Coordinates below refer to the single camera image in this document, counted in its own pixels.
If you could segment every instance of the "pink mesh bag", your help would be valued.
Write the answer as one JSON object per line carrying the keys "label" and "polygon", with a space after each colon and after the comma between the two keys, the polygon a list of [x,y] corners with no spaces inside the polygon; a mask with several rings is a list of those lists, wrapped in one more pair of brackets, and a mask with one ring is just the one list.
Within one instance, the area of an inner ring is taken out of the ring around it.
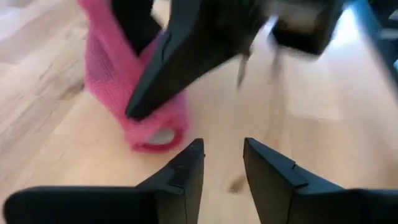
{"label": "pink mesh bag", "polygon": [[[131,149],[163,152],[182,142],[188,128],[184,93],[142,121],[128,118],[124,112],[145,66],[155,51],[157,40],[140,57],[132,50],[106,0],[78,0],[85,10],[90,28],[86,45],[85,86],[123,128]],[[166,144],[149,144],[161,129],[174,131]]]}

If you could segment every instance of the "wooden floor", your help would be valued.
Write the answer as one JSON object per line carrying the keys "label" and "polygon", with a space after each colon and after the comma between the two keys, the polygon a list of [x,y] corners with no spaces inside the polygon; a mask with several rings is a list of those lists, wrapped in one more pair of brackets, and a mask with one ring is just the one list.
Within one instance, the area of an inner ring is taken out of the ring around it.
{"label": "wooden floor", "polygon": [[[168,1],[158,1],[160,18]],[[71,0],[37,0],[0,15],[0,203],[36,185],[136,185],[180,149],[131,152],[112,116],[83,88],[87,24]],[[238,60],[188,89],[192,129],[205,139],[199,223],[259,223],[244,180],[244,137],[344,187],[398,188],[395,87],[347,10],[317,61],[256,39],[236,91]]]}

